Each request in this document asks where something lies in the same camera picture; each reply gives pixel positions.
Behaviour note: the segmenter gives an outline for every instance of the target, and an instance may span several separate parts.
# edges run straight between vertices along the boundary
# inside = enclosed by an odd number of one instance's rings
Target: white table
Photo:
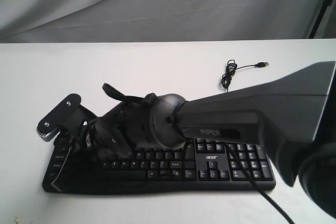
[[[35,128],[66,95],[80,94],[97,115],[117,103],[103,93],[104,82],[125,94],[177,93],[194,100],[222,92],[218,82],[229,59],[240,66],[269,62],[237,72],[232,91],[336,60],[336,40],[0,45],[0,223],[286,223],[257,193],[102,197],[42,190],[52,144]],[[336,222],[299,182],[289,188],[275,176],[270,195],[296,223]]]

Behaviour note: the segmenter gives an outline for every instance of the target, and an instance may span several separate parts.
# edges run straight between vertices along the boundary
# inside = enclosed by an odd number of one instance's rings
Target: black cable
[[[236,153],[231,150],[230,146],[227,143],[223,142],[227,151],[232,155],[236,163],[238,164],[241,171],[244,173],[247,180],[251,183],[251,185],[288,221],[290,224],[295,224],[294,221],[288,216],[288,214],[271,198],[265,193],[263,190],[259,188],[257,183],[251,178],[250,174],[243,168],[243,165],[240,163],[239,158]]]
[[[228,88],[231,84],[232,76],[235,75],[236,70],[247,68],[247,67],[264,68],[266,66],[268,66],[268,62],[259,62],[254,65],[246,65],[246,66],[238,67],[235,60],[229,60],[225,68],[225,74],[222,75],[221,84],[223,88],[226,89],[226,91],[228,91]]]

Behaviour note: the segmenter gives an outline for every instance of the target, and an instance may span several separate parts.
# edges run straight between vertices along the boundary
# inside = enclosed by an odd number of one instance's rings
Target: gray backdrop
[[[0,0],[0,42],[305,38],[321,0]]]

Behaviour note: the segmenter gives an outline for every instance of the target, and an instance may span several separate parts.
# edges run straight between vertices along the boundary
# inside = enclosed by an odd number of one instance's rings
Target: black pole
[[[331,6],[333,0],[323,0],[322,7],[320,9],[319,15],[317,16],[313,28],[309,34],[309,39],[314,39],[317,29],[319,28],[322,18],[327,10],[328,6]]]

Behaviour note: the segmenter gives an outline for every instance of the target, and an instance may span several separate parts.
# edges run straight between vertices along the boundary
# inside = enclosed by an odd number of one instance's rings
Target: black keyboard
[[[185,150],[138,148],[128,159],[113,155],[84,175],[72,176],[59,192],[51,182],[61,168],[66,168],[62,166],[70,139],[58,136],[54,146],[43,180],[43,189],[50,193],[123,195],[254,190],[222,143],[196,139],[188,140]],[[229,147],[262,190],[274,189],[275,178],[262,146],[230,143]]]

